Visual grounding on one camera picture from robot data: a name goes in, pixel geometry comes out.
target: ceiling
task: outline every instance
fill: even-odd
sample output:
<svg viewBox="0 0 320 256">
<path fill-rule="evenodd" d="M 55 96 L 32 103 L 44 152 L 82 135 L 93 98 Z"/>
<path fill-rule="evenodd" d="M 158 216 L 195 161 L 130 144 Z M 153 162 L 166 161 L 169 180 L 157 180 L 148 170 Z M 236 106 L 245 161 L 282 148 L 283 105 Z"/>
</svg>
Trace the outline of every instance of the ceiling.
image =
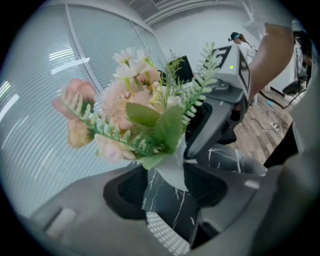
<svg viewBox="0 0 320 256">
<path fill-rule="evenodd" d="M 243 0 L 122 0 L 133 8 L 148 25 L 193 8 L 229 5 L 244 7 Z"/>
</svg>

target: black cap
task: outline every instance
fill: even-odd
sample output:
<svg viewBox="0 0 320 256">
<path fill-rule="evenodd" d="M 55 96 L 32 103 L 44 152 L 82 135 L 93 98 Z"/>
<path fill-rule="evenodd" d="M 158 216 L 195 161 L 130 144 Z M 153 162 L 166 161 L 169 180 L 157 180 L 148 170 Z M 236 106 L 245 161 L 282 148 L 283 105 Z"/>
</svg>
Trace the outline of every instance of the black cap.
<svg viewBox="0 0 320 256">
<path fill-rule="evenodd" d="M 231 40 L 233 40 L 237 35 L 240 35 L 240 34 L 237 33 L 237 32 L 232 32 L 232 34 L 231 34 Z"/>
</svg>

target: white vase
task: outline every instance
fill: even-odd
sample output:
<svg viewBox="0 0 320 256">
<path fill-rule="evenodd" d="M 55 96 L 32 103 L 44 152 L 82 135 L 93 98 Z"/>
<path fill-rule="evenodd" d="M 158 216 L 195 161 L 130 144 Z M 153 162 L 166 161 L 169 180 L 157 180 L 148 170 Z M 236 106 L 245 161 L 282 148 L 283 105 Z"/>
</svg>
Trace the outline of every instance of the white vase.
<svg viewBox="0 0 320 256">
<path fill-rule="evenodd" d="M 186 150 L 186 136 L 183 134 L 178 142 L 174 154 L 165 157 L 155 169 L 162 178 L 178 190 L 188 191 L 185 185 L 184 152 Z"/>
</svg>

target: black mesh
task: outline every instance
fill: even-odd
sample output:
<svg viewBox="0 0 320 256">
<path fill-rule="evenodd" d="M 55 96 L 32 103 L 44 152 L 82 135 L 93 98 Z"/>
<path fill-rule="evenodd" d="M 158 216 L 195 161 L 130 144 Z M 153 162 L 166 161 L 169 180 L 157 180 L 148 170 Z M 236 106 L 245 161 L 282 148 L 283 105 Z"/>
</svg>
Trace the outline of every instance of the black mesh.
<svg viewBox="0 0 320 256">
<path fill-rule="evenodd" d="M 196 109 L 195 117 L 191 118 L 189 122 L 186 133 L 185 133 L 185 141 L 188 143 L 190 138 L 195 134 L 196 130 L 199 128 L 199 125 L 203 122 L 205 117 L 208 114 L 208 104 L 204 103 L 201 106 L 194 106 Z"/>
<path fill-rule="evenodd" d="M 185 185 L 199 207 L 210 207 L 220 202 L 227 193 L 227 184 L 194 165 L 184 165 Z"/>
<path fill-rule="evenodd" d="M 138 166 L 110 180 L 104 186 L 103 198 L 106 204 L 122 218 L 146 220 L 142 203 L 147 185 L 147 171 Z"/>
<path fill-rule="evenodd" d="M 142 207 L 144 193 L 148 186 L 148 171 L 140 171 L 118 185 L 119 195 L 129 203 Z"/>
</svg>

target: pink flower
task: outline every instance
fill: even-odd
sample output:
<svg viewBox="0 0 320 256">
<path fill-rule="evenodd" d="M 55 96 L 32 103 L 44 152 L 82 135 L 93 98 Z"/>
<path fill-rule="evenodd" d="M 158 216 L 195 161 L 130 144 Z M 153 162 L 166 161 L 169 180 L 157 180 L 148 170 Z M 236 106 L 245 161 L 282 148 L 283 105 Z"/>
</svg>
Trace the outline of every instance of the pink flower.
<svg viewBox="0 0 320 256">
<path fill-rule="evenodd" d="M 92 141 L 89 127 L 79 119 L 71 119 L 68 123 L 68 144 L 73 149 L 80 149 Z"/>
<path fill-rule="evenodd" d="M 114 123 L 118 124 L 121 129 L 129 129 L 132 126 L 132 123 L 128 121 L 126 113 L 126 104 L 128 102 L 138 103 L 144 106 L 148 106 L 150 99 L 150 93 L 147 90 L 137 92 L 136 94 L 130 94 L 129 98 L 119 98 L 113 101 L 112 103 L 112 115 L 109 115 L 110 118 L 113 118 Z"/>
<path fill-rule="evenodd" d="M 121 160 L 134 160 L 135 154 L 132 152 L 135 149 L 117 142 L 100 134 L 94 136 L 94 140 L 98 145 L 98 155 L 108 159 L 110 162 L 118 163 Z"/>
<path fill-rule="evenodd" d="M 138 75 L 137 79 L 143 85 L 151 85 L 153 82 L 160 80 L 160 72 L 155 68 L 145 69 Z"/>
<path fill-rule="evenodd" d="M 94 104 L 96 102 L 96 88 L 87 80 L 80 80 L 74 78 L 70 81 L 70 84 L 65 88 L 65 98 L 69 99 L 69 104 L 72 103 L 73 98 L 76 93 L 82 95 L 83 102 L 90 102 Z M 62 102 L 60 97 L 55 98 L 52 101 L 53 106 L 59 112 L 61 112 L 67 119 L 76 119 L 77 117 L 67 108 L 67 106 Z"/>
<path fill-rule="evenodd" d="M 102 112 L 108 117 L 114 115 L 113 103 L 119 98 L 123 98 L 127 92 L 125 82 L 123 80 L 117 79 L 111 82 L 102 94 L 101 109 Z"/>
</svg>

